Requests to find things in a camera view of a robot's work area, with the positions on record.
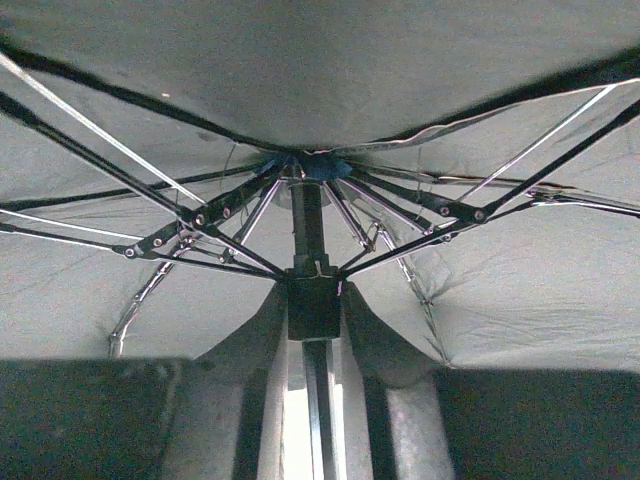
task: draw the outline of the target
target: metal rib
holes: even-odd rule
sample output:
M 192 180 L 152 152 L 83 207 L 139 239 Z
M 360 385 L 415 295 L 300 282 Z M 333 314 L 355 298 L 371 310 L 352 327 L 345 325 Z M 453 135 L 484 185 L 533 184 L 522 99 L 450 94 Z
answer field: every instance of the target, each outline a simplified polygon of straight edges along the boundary
M 461 222 L 460 220 L 456 220 L 455 223 L 449 225 L 448 227 L 444 227 L 441 230 L 437 230 L 431 235 L 427 235 L 426 237 L 418 238 L 412 242 L 407 243 L 401 247 L 398 247 L 390 252 L 384 253 L 376 258 L 373 258 L 367 262 L 364 262 L 360 265 L 357 265 L 348 270 L 342 271 L 342 277 L 348 278 L 351 275 L 355 275 L 356 273 L 365 272 L 375 267 L 379 267 L 381 265 L 386 265 L 389 262 L 393 262 L 394 260 L 398 260 L 399 258 L 406 257 L 407 255 L 411 255 L 413 253 L 419 252 L 425 248 L 429 248 L 434 246 L 436 242 L 446 241 L 450 239 L 453 234 L 457 234 L 471 228 L 476 227 L 477 225 L 467 224 Z
M 191 246 L 193 245 L 194 240 L 191 238 L 185 239 L 180 243 L 176 244 L 169 252 L 169 255 L 173 258 L 182 257 L 185 253 L 187 253 Z M 124 315 L 120 318 L 120 321 L 113 329 L 113 332 L 109 335 L 109 356 L 112 358 L 117 358 L 122 355 L 122 350 L 124 348 L 124 338 L 127 335 L 127 329 L 135 320 L 138 311 L 140 310 L 140 305 L 144 302 L 145 298 L 149 296 L 149 294 L 158 286 L 160 283 L 166 278 L 166 276 L 173 270 L 175 267 L 175 263 L 171 262 L 163 262 L 156 269 L 155 273 L 151 276 L 151 278 L 144 284 L 144 286 L 138 290 L 138 292 L 133 296 L 131 300 L 131 304 L 129 308 L 124 313 Z
M 167 255 L 160 255 L 160 254 L 155 254 L 154 256 L 152 256 L 152 258 L 150 258 L 150 260 L 155 260 L 155 261 L 164 260 L 167 262 L 177 263 L 180 265 L 187 265 L 190 267 L 205 268 L 207 270 L 217 270 L 217 271 L 226 272 L 226 273 L 235 273 L 237 275 L 246 275 L 248 277 L 264 278 L 268 280 L 279 279 L 278 275 L 274 273 L 267 272 L 265 270 L 261 270 L 259 268 L 255 268 L 252 266 L 250 266 L 248 269 L 236 268 L 236 267 L 229 267 L 227 265 L 217 265 L 215 263 L 201 262 L 199 260 L 191 260 L 189 258 L 171 258 Z
M 384 243 L 387 245 L 387 248 L 389 249 L 389 251 L 392 251 L 398 248 L 398 245 L 396 244 L 395 240 L 391 236 L 391 233 L 389 233 L 389 231 L 385 228 L 384 225 L 380 225 L 379 231 L 380 231 L 380 236 L 382 237 L 382 240 L 384 241 Z M 416 274 L 412 271 L 409 265 L 407 265 L 407 262 L 404 258 L 398 258 L 397 261 L 398 261 L 398 265 L 400 265 L 400 268 L 402 269 L 402 273 L 406 277 L 407 282 L 411 287 L 411 291 L 414 293 L 414 295 L 420 302 L 420 305 L 422 305 L 422 307 L 425 310 L 425 316 L 427 318 L 426 324 L 427 324 L 427 327 L 429 327 L 429 331 L 431 332 L 431 335 L 433 335 L 433 339 L 434 339 L 434 341 L 431 341 L 431 339 L 427 338 L 429 345 L 431 345 L 431 347 L 436 352 L 438 352 L 438 354 L 440 355 L 440 357 L 442 357 L 444 361 L 449 363 L 449 358 L 447 357 L 444 351 L 444 348 L 440 340 L 438 339 L 438 334 L 436 333 L 436 325 L 433 321 L 431 312 L 429 310 L 430 302 L 422 293 L 422 290 L 420 289 L 420 286 L 418 285 L 416 280 Z
M 377 192 L 373 191 L 372 189 L 368 188 L 366 185 L 360 184 L 359 182 L 353 181 L 353 180 L 340 179 L 340 182 L 344 183 L 351 189 L 355 190 L 363 198 L 366 198 L 370 202 L 380 205 L 388 213 L 396 217 L 401 222 L 407 224 L 412 229 L 420 232 L 421 234 L 425 233 L 426 230 L 422 227 L 422 225 L 411 220 L 409 216 L 405 215 L 405 212 L 406 212 L 405 210 L 401 211 L 397 205 L 394 205 L 392 202 L 390 202 L 389 200 L 387 200 L 385 197 L 378 194 Z
M 150 188 L 149 185 L 141 182 L 120 167 L 114 165 L 105 158 L 102 158 L 93 150 L 74 140 L 69 135 L 48 124 L 20 102 L 3 92 L 0 92 L 0 110 L 2 110 L 2 113 L 10 119 L 39 133 L 62 148 L 68 150 L 79 160 L 89 164 L 100 173 L 107 175 L 118 183 L 121 183 L 150 202 L 153 202 L 158 207 L 171 212 L 172 215 L 180 216 L 187 212 L 188 209 L 172 202 L 156 190 Z
M 102 139 L 107 141 L 113 147 L 115 147 L 118 150 L 120 150 L 123 154 L 125 154 L 127 157 L 129 157 L 134 162 L 136 162 L 138 165 L 144 167 L 145 169 L 147 169 L 148 171 L 150 171 L 151 173 L 156 175 L 158 178 L 161 178 L 162 180 L 167 182 L 169 185 L 174 187 L 176 190 L 178 190 L 179 192 L 181 192 L 185 196 L 191 198 L 192 200 L 195 200 L 196 202 L 199 202 L 202 205 L 204 205 L 206 203 L 204 200 L 202 200 L 200 197 L 198 197 L 195 193 L 192 193 L 190 190 L 188 190 L 185 187 L 183 187 L 182 185 L 180 185 L 178 182 L 173 180 L 167 174 L 165 174 L 164 172 L 162 172 L 158 168 L 154 167 L 152 164 L 147 162 L 140 155 L 135 153 L 133 150 L 128 148 L 126 145 L 124 145 L 123 143 L 118 141 L 116 138 L 111 136 L 109 133 L 104 131 L 102 128 L 100 128 L 98 125 L 96 125 L 94 122 L 92 122 L 87 117 L 82 115 L 80 112 L 78 112 L 76 109 L 74 109 L 71 105 L 66 103 L 64 100 L 62 100 L 60 97 L 58 97 L 55 93 L 53 93 L 51 90 L 49 90 L 43 84 L 38 82 L 35 78 L 33 78 L 27 72 L 25 72 L 22 68 L 20 68 L 20 66 L 17 63 L 15 63 L 13 60 L 11 60 L 9 57 L 4 55 L 3 53 L 0 53 L 0 65 L 5 67 L 9 72 L 11 72 L 17 78 L 22 80 L 25 84 L 30 86 L 36 92 L 38 92 L 39 94 L 44 96 L 47 100 L 52 102 L 54 105 L 56 105 L 57 107 L 61 108 L 67 114 L 72 116 L 75 120 L 77 120 L 82 125 L 84 125 L 89 130 L 91 130 L 93 133 L 95 133 L 96 135 L 98 135 L 99 137 L 101 137 Z
M 52 242 L 66 243 L 68 245 L 80 245 L 82 247 L 95 248 L 96 250 L 103 250 L 106 252 L 113 252 L 113 245 L 106 243 L 91 242 L 89 240 L 82 240 L 79 238 L 67 237 L 64 235 L 56 235 L 53 233 L 38 232 L 28 228 L 16 227 L 7 223 L 0 223 L 0 233 L 21 235 L 23 237 L 40 238 L 43 240 L 50 240 Z
M 71 228 L 74 230 L 80 230 L 82 232 L 97 233 L 100 235 L 109 235 L 112 237 L 126 238 L 129 240 L 136 240 L 136 241 L 143 239 L 143 237 L 136 237 L 135 235 L 127 235 L 124 233 L 110 232 L 108 230 L 100 230 L 99 228 L 83 227 L 80 225 L 73 225 L 71 223 L 59 222 L 57 220 L 50 220 L 48 218 L 34 217 L 33 215 L 12 212 L 11 210 L 5 210 L 4 208 L 0 208 L 0 213 L 4 213 L 5 215 L 10 215 L 12 217 L 23 218 L 25 220 L 32 220 L 34 222 L 46 223 L 46 224 L 55 225 L 58 227 L 65 227 L 65 228 Z
M 339 190 L 338 185 L 335 182 L 325 182 L 325 193 L 329 197 L 329 200 L 336 207 L 338 213 L 347 224 L 347 227 L 351 231 L 351 234 L 358 239 L 358 243 L 368 250 L 372 250 L 371 240 L 367 236 L 366 232 L 362 229 L 362 225 L 353 217 L 353 214 L 349 211 L 344 204 L 344 195 Z
M 244 225 L 242 225 L 242 227 L 240 227 L 238 232 L 233 236 L 233 239 L 236 242 L 238 242 L 240 245 L 244 245 L 244 243 L 247 241 L 247 239 L 251 235 L 251 232 L 253 232 L 253 229 L 256 227 L 256 225 L 262 218 L 262 215 L 264 214 L 265 210 L 273 200 L 273 197 L 278 192 L 278 188 L 280 187 L 281 183 L 282 183 L 282 180 L 276 180 L 273 183 L 273 185 L 269 187 L 265 195 L 260 198 L 260 200 L 258 201 L 258 204 L 249 214 L 247 221 L 244 223 Z M 231 259 L 231 257 L 236 255 L 236 253 L 237 252 L 235 250 L 231 248 L 226 248 L 222 253 L 222 255 L 220 255 L 220 261 L 222 263 L 227 263 Z
M 202 235 L 208 237 L 212 240 L 216 240 L 220 242 L 225 247 L 228 247 L 232 250 L 238 252 L 239 255 L 251 260 L 252 262 L 260 265 L 261 267 L 266 268 L 270 272 L 275 273 L 278 276 L 284 276 L 284 272 L 278 266 L 274 265 L 267 259 L 261 257 L 257 253 L 249 250 L 244 245 L 240 245 L 238 242 L 234 241 L 231 237 L 225 235 L 217 228 L 204 227 L 201 231 Z
M 493 172 L 491 175 L 489 175 L 487 178 L 485 178 L 482 182 L 480 182 L 478 185 L 476 185 L 475 187 L 473 187 L 471 190 L 469 190 L 468 192 L 464 193 L 463 195 L 461 195 L 457 201 L 458 202 L 462 202 L 463 200 L 467 199 L 468 197 L 470 197 L 471 195 L 473 195 L 475 192 L 477 192 L 478 190 L 480 190 L 481 188 L 487 186 L 489 183 L 491 183 L 491 181 L 493 181 L 494 179 L 496 179 L 497 177 L 499 177 L 500 175 L 502 175 L 504 172 L 506 172 L 509 168 L 511 168 L 512 166 L 514 166 L 516 163 L 518 163 L 520 160 L 522 160 L 524 157 L 526 157 L 527 155 L 529 155 L 531 152 L 533 152 L 536 148 L 538 148 L 540 145 L 542 145 L 544 142 L 546 142 L 549 138 L 551 138 L 553 135 L 555 135 L 556 133 L 558 133 L 560 130 L 562 130 L 564 127 L 566 127 L 567 125 L 569 125 L 572 121 L 574 121 L 576 118 L 578 118 L 580 115 L 582 115 L 584 112 L 586 112 L 587 110 L 589 110 L 592 106 L 594 106 L 596 103 L 598 103 L 600 100 L 602 100 L 607 94 L 609 94 L 614 88 L 616 88 L 617 85 L 609 85 L 607 87 L 605 87 L 603 90 L 601 90 L 596 96 L 594 96 L 593 98 L 591 98 L 588 102 L 586 102 L 584 105 L 582 105 L 580 108 L 578 108 L 575 112 L 573 112 L 571 115 L 569 115 L 568 117 L 566 117 L 564 120 L 562 120 L 560 123 L 558 123 L 555 127 L 553 127 L 551 130 L 547 131 L 544 135 L 542 135 L 540 138 L 538 138 L 535 142 L 533 142 L 531 145 L 529 145 L 527 148 L 525 148 L 524 150 L 522 150 L 520 153 L 518 153 L 518 155 L 516 155 L 515 157 L 513 157 L 511 160 L 509 160 L 507 163 L 505 163 L 504 165 L 502 165 L 500 168 L 498 168 L 495 172 Z
M 539 192 L 529 193 L 528 197 L 534 199 L 533 206 L 536 207 L 552 207 L 562 205 L 576 205 L 580 207 L 594 208 L 598 210 L 606 210 L 614 213 L 621 213 L 625 215 L 632 215 L 640 217 L 640 207 L 629 203 L 618 202 L 615 200 L 608 200 L 593 195 L 581 195 L 581 194 L 556 194 L 556 195 L 544 195 L 538 194 Z
M 585 150 L 588 150 L 593 145 L 597 144 L 600 140 L 610 135 L 611 132 L 627 125 L 628 123 L 636 119 L 638 115 L 640 115 L 640 100 L 624 109 L 618 116 L 607 123 L 604 127 L 600 128 L 595 133 L 592 133 L 589 137 L 585 138 L 571 150 L 558 157 L 556 160 L 542 168 L 540 171 L 533 174 L 513 190 L 507 192 L 499 199 L 485 205 L 483 210 L 485 211 L 487 216 L 493 215 L 498 209 L 504 207 L 523 193 L 528 192 L 530 189 L 538 185 L 538 183 L 554 173 L 560 167 L 566 165 L 568 162 L 579 156 Z

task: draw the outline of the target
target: umbrella rib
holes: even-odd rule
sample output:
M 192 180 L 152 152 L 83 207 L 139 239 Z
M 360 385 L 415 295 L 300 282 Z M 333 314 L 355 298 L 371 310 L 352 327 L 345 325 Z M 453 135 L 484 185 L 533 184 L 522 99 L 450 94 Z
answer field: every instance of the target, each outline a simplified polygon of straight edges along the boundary
M 176 181 L 181 184 L 189 184 L 189 183 L 198 183 L 205 182 L 207 180 L 215 180 L 221 178 L 222 176 L 230 177 L 234 175 L 241 175 L 243 173 L 253 172 L 256 168 L 260 167 L 260 164 L 248 165 L 245 167 L 236 167 L 230 168 L 226 172 L 211 172 L 211 173 L 203 173 L 199 175 L 191 175 L 188 177 L 177 178 Z M 167 188 L 171 188 L 167 182 L 158 182 L 148 185 L 152 190 L 165 190 Z M 14 212 L 20 210 L 29 210 L 32 208 L 43 208 L 43 207 L 54 207 L 58 205 L 66 205 L 69 203 L 82 202 L 87 200 L 101 200 L 108 199 L 112 197 L 120 197 L 127 194 L 136 194 L 136 192 L 132 192 L 129 188 L 121 188 L 118 190 L 107 190 L 104 192 L 95 192 L 88 193 L 85 195 L 73 195 L 68 197 L 53 197 L 53 198 L 39 198 L 39 199 L 28 199 L 28 200 L 16 200 L 5 203 L 0 203 L 0 207 L 8 208 Z
M 247 221 L 240 227 L 240 229 L 233 236 L 233 240 L 238 242 L 240 245 L 244 245 L 254 228 L 262 218 L 262 215 L 266 211 L 267 207 L 275 197 L 278 192 L 278 188 L 283 183 L 283 180 L 276 178 L 270 186 L 265 187 L 260 194 L 260 200 L 255 208 L 251 211 L 249 218 Z M 225 248 L 222 255 L 220 255 L 220 261 L 222 263 L 228 263 L 232 261 L 232 257 L 236 255 L 236 252 L 230 248 Z
M 82 240 L 80 238 L 67 237 L 65 235 L 57 235 L 54 233 L 39 232 L 31 230 L 29 228 L 16 227 L 8 223 L 0 223 L 0 233 L 15 234 L 24 237 L 41 238 L 44 240 L 50 240 L 52 242 L 65 243 L 69 245 L 80 245 L 83 247 L 95 248 L 97 250 L 103 250 L 107 252 L 114 252 L 113 245 L 109 245 L 101 242 L 93 242 L 90 240 Z
M 482 188 L 486 187 L 489 183 L 491 183 L 493 180 L 498 178 L 500 175 L 502 175 L 504 172 L 506 172 L 509 168 L 513 167 L 520 160 L 522 160 L 523 158 L 528 156 L 531 152 L 533 152 L 538 147 L 540 147 L 543 143 L 545 143 L 547 140 L 549 140 L 552 136 L 554 136 L 556 133 L 558 133 L 564 127 L 569 125 L 571 122 L 573 122 L 576 118 L 578 118 L 579 116 L 583 115 L 587 110 L 589 110 L 596 103 L 598 103 L 600 100 L 602 100 L 605 96 L 607 96 L 609 93 L 611 93 L 616 87 L 617 87 L 617 85 L 614 84 L 614 85 L 609 85 L 609 86 L 605 87 L 604 89 L 602 89 L 593 98 L 591 98 L 590 100 L 585 102 L 577 110 L 572 112 L 569 116 L 564 118 L 562 121 L 560 121 L 553 128 L 551 128 L 550 130 L 545 132 L 535 142 L 533 142 L 531 145 L 527 146 L 524 150 L 522 150 L 515 157 L 513 157 L 507 163 L 505 163 L 500 168 L 498 168 L 495 172 L 493 172 L 491 175 L 489 175 L 487 178 L 485 178 L 483 181 L 481 181 L 478 185 L 476 185 L 471 190 L 469 190 L 468 192 L 466 192 L 466 193 L 462 194 L 460 197 L 458 197 L 457 201 L 458 202 L 462 202 L 465 199 L 469 198 L 474 193 L 476 193 L 477 191 L 479 191 Z
M 373 251 L 373 244 L 367 235 L 367 232 L 364 231 L 362 225 L 358 223 L 351 211 L 345 205 L 344 195 L 340 191 L 340 187 L 334 181 L 325 182 L 324 187 L 324 191 L 329 197 L 329 201 L 331 201 L 340 214 L 340 217 L 342 217 L 342 220 L 347 224 L 347 227 L 351 231 L 353 237 L 358 239 L 358 243 L 360 243 L 366 251 Z
M 570 149 L 564 155 L 560 156 L 553 162 L 551 162 L 546 167 L 542 168 L 540 171 L 529 177 L 527 180 L 523 181 L 520 185 L 507 192 L 505 195 L 500 197 L 499 199 L 485 205 L 483 207 L 483 211 L 487 218 L 491 217 L 498 209 L 504 207 L 511 201 L 513 201 L 516 197 L 522 195 L 530 191 L 533 187 L 535 187 L 538 183 L 540 183 L 543 179 L 551 175 L 553 172 L 558 170 L 560 167 L 571 161 L 572 159 L 579 156 L 582 152 L 592 147 L 600 140 L 605 138 L 614 130 L 623 127 L 628 124 L 632 120 L 640 115 L 640 100 L 633 103 L 631 106 L 627 107 L 624 111 L 622 111 L 616 118 L 611 120 L 607 125 L 599 129 L 597 132 L 593 133 L 585 140 L 580 142 L 578 145 Z M 525 204 L 526 208 L 528 208 L 531 203 Z M 523 208 L 516 207 L 513 211 L 522 210 Z M 412 253 L 416 253 L 424 248 L 433 246 L 436 242 L 439 241 L 448 241 L 452 238 L 453 235 L 458 235 L 464 231 L 470 230 L 479 226 L 479 224 L 471 224 L 468 222 L 464 222 L 461 220 L 457 220 L 454 223 L 436 230 L 431 235 L 428 235 L 424 238 L 419 238 L 412 242 L 407 243 L 401 247 L 394 249 L 391 252 L 380 255 L 377 258 L 373 258 L 367 262 L 364 262 L 356 267 L 353 267 L 348 270 L 341 270 L 341 274 L 343 278 L 347 278 L 350 275 L 354 275 L 356 273 L 364 272 L 371 268 L 384 265 L 391 261 L 397 260 L 398 258 L 405 257 L 407 255 L 411 255 Z
M 393 182 L 388 182 L 382 178 L 369 175 L 368 173 L 353 169 L 351 171 L 351 180 L 359 181 L 360 183 L 371 184 L 378 188 L 385 190 L 392 195 L 414 203 L 422 208 L 426 208 L 442 217 L 454 217 L 459 218 L 465 222 L 482 223 L 485 220 L 485 214 L 482 210 L 465 203 L 458 202 L 457 200 L 451 200 L 450 198 L 443 197 L 431 192 L 418 190 L 410 190 L 408 188 L 397 185 Z
M 387 248 L 389 249 L 389 251 L 397 248 L 395 240 L 391 236 L 391 233 L 389 232 L 389 230 L 384 225 L 380 225 L 379 231 L 380 231 L 380 236 L 382 237 L 382 240 L 384 241 L 384 243 L 387 245 Z M 445 362 L 450 363 L 450 360 L 447 354 L 445 353 L 444 346 L 442 345 L 442 342 L 438 338 L 435 322 L 433 321 L 431 312 L 428 309 L 430 302 L 426 299 L 426 297 L 422 293 L 422 290 L 420 289 L 420 286 L 417 284 L 416 274 L 412 271 L 409 265 L 407 265 L 407 262 L 404 258 L 399 258 L 397 261 L 398 261 L 398 265 L 400 266 L 400 269 L 402 270 L 402 273 L 407 279 L 407 282 L 411 286 L 411 291 L 418 298 L 420 305 L 423 306 L 425 309 L 425 315 L 427 317 L 426 323 L 427 323 L 427 326 L 429 327 L 429 331 L 431 332 L 431 335 L 433 335 L 433 338 L 435 340 L 435 341 L 432 341 L 431 339 L 428 338 L 427 341 Z
M 563 192 L 545 194 L 537 190 L 529 191 L 526 195 L 533 198 L 533 206 L 575 205 L 640 218 L 640 206 L 609 200 L 597 195 L 565 194 Z
M 55 225 L 57 227 L 65 227 L 65 228 L 71 228 L 74 230 L 79 230 L 82 232 L 89 232 L 89 233 L 97 233 L 99 235 L 109 235 L 112 237 L 119 237 L 119 238 L 126 238 L 129 240 L 142 240 L 143 237 L 137 237 L 135 235 L 127 235 L 125 233 L 117 233 L 117 232 L 111 232 L 109 230 L 102 230 L 99 228 L 91 228 L 91 227 L 83 227 L 81 225 L 73 225 L 71 223 L 65 223 L 65 222 L 59 222 L 57 220 L 50 220 L 48 218 L 41 218 L 41 217 L 35 217 L 33 215 L 26 215 L 24 213 L 18 213 L 18 212 L 13 212 L 11 210 L 5 210 L 4 208 L 0 208 L 0 213 L 4 213 L 5 215 L 10 215 L 12 217 L 17 217 L 17 218 L 22 218 L 24 220 L 31 220 L 34 222 L 40 222 L 40 223 L 45 223 L 48 225 Z
M 206 255 L 207 257 L 216 258 L 218 260 L 220 260 L 220 257 L 221 257 L 221 255 L 219 253 L 210 252 L 209 250 L 205 250 L 204 248 L 193 247 L 191 249 L 191 251 L 194 252 L 194 253 L 200 253 L 201 255 Z M 269 273 L 267 270 L 265 270 L 263 268 L 253 266 L 253 265 L 250 265 L 248 263 L 240 262 L 238 260 L 234 260 L 233 265 L 241 267 L 241 268 L 243 268 L 245 270 L 250 270 L 252 272 Z
M 141 182 L 134 176 L 125 172 L 121 168 L 112 164 L 108 160 L 102 158 L 92 150 L 88 149 L 81 143 L 77 142 L 73 138 L 69 137 L 60 130 L 54 128 L 48 123 L 40 119 L 35 113 L 26 108 L 17 100 L 9 97 L 8 95 L 0 92 L 0 109 L 12 120 L 18 122 L 20 125 L 29 128 L 53 141 L 54 143 L 64 147 L 66 150 L 73 153 L 80 160 L 87 163 L 91 167 L 97 169 L 104 175 L 112 178 L 113 180 L 125 185 L 138 195 L 145 197 L 150 202 L 154 203 L 158 207 L 170 212 L 172 215 L 183 215 L 187 209 L 175 202 L 172 202 L 162 194 L 149 188 L 148 185 Z
M 613 80 L 617 85 L 636 83 L 640 81 L 637 69 L 639 54 L 640 48 L 634 47 L 620 52 L 615 57 L 603 58 L 591 65 L 567 70 L 559 75 L 554 74 L 536 83 L 508 91 L 503 95 L 459 113 L 441 118 L 418 129 L 411 129 L 394 137 L 347 147 L 317 150 L 313 153 L 331 152 L 342 156 L 363 155 L 376 151 L 417 146 L 527 102 L 603 88 L 606 85 L 603 85 L 601 80 L 605 78 L 608 83 L 612 83 Z
M 234 250 L 239 255 L 242 255 L 243 257 L 251 260 L 252 262 L 260 265 L 261 267 L 266 268 L 267 270 L 269 270 L 270 272 L 273 272 L 277 276 L 279 277 L 284 276 L 284 271 L 282 271 L 282 269 L 280 269 L 279 267 L 271 263 L 269 260 L 253 252 L 252 250 L 246 248 L 244 245 L 239 244 L 238 242 L 233 240 L 231 237 L 228 237 L 227 235 L 222 233 L 220 230 L 218 230 L 217 227 L 214 227 L 214 226 L 204 227 L 202 230 L 200 230 L 200 233 L 202 233 L 202 235 L 212 240 L 219 241 L 225 247 L 228 247 Z
M 264 270 L 260 270 L 257 268 L 246 269 L 246 268 L 229 267 L 227 265 L 216 265 L 215 263 L 201 262 L 199 260 L 191 260 L 188 258 L 172 258 L 167 255 L 160 255 L 160 254 L 154 254 L 148 259 L 153 261 L 166 261 L 170 263 L 177 263 L 178 265 L 188 265 L 191 267 L 206 268 L 209 270 L 218 270 L 221 272 L 236 273 L 239 275 L 247 275 L 249 277 L 264 278 L 268 280 L 280 279 L 280 276 L 277 273 L 274 274 L 271 272 L 265 272 Z
M 354 162 L 353 160 L 350 160 L 349 164 L 357 165 L 357 167 L 360 170 L 369 171 L 379 175 L 395 177 L 402 180 L 413 180 L 416 182 L 424 182 L 431 185 L 445 185 L 445 186 L 446 185 L 464 185 L 464 186 L 475 187 L 486 178 L 486 177 L 459 176 L 459 175 L 438 176 L 437 174 L 430 173 L 430 172 L 365 165 L 363 163 Z M 493 180 L 489 185 L 487 185 L 487 187 L 513 188 L 514 186 L 520 185 L 520 183 L 522 183 L 521 179 L 497 178 Z M 549 190 L 570 190 L 575 188 L 570 185 L 560 185 L 558 183 L 551 183 L 551 182 L 540 182 L 538 184 L 538 188 L 540 187 L 546 187 Z
M 375 190 L 371 189 L 364 182 L 360 182 L 356 179 L 339 179 L 339 181 L 347 185 L 363 198 L 381 206 L 385 211 L 389 212 L 401 222 L 407 224 L 413 230 L 416 230 L 423 235 L 429 231 L 429 228 L 431 227 L 431 223 L 429 221 L 397 206 Z
M 142 166 L 143 168 L 145 168 L 149 172 L 153 173 L 158 178 L 164 180 L 169 185 L 171 185 L 173 188 L 175 188 L 176 190 L 181 192 L 183 195 L 189 197 L 190 199 L 192 199 L 192 200 L 194 200 L 194 201 L 196 201 L 196 202 L 198 202 L 200 204 L 205 204 L 206 203 L 204 200 L 202 200 L 200 197 L 198 197 L 195 193 L 191 192 L 187 188 L 185 188 L 182 185 L 180 185 L 178 182 L 173 180 L 167 174 L 165 174 L 160 169 L 158 169 L 155 166 L 153 166 L 151 163 L 146 161 L 144 158 L 142 158 L 140 155 L 135 153 L 129 147 L 127 147 L 126 145 L 121 143 L 115 137 L 113 137 L 112 135 L 107 133 L 105 130 L 100 128 L 98 125 L 96 125 L 94 122 L 89 120 L 87 117 L 85 117 L 79 111 L 77 111 L 75 108 L 73 108 L 67 102 L 65 102 L 60 97 L 58 97 L 55 93 L 53 93 L 51 90 L 49 90 L 47 87 L 45 87 L 42 83 L 38 82 L 35 78 L 33 78 L 31 75 L 29 75 L 27 72 L 25 72 L 22 68 L 20 68 L 20 66 L 17 63 L 15 63 L 8 56 L 6 56 L 5 54 L 3 54 L 1 52 L 0 52 L 0 65 L 2 65 L 4 68 L 6 68 L 9 72 L 11 72 L 13 75 L 15 75 L 18 79 L 22 80 L 26 85 L 31 87 L 33 90 L 35 90 L 36 92 L 41 94 L 47 100 L 52 102 L 54 105 L 56 105 L 57 107 L 62 109 L 64 112 L 69 114 L 75 120 L 80 122 L 86 128 L 91 130 L 93 133 L 95 133 L 96 135 L 101 137 L 107 143 L 111 144 L 113 147 L 118 149 L 124 155 L 126 155 L 131 160 L 136 162 L 138 165 Z
M 193 242 L 194 239 L 189 237 L 176 243 L 169 252 L 169 256 L 172 258 L 182 257 L 191 249 Z M 109 335 L 109 356 L 111 358 L 118 358 L 122 355 L 127 329 L 138 315 L 142 302 L 162 283 L 175 266 L 176 264 L 171 262 L 161 263 L 149 280 L 133 296 L 129 307 Z
M 564 155 L 560 156 L 559 158 L 548 164 L 546 167 L 542 168 L 540 171 L 529 177 L 527 180 L 523 181 L 520 185 L 507 192 L 499 199 L 485 205 L 485 213 L 487 214 L 487 216 L 494 214 L 499 208 L 504 207 L 509 202 L 513 201 L 516 197 L 522 195 L 523 193 L 526 193 L 527 191 L 538 185 L 538 183 L 540 183 L 546 177 L 554 173 L 560 167 L 567 164 L 569 161 L 578 157 L 582 152 L 591 148 L 593 145 L 608 136 L 611 132 L 625 126 L 626 124 L 637 118 L 639 114 L 640 100 L 627 107 L 604 127 L 591 134 L 589 137 L 570 149 Z

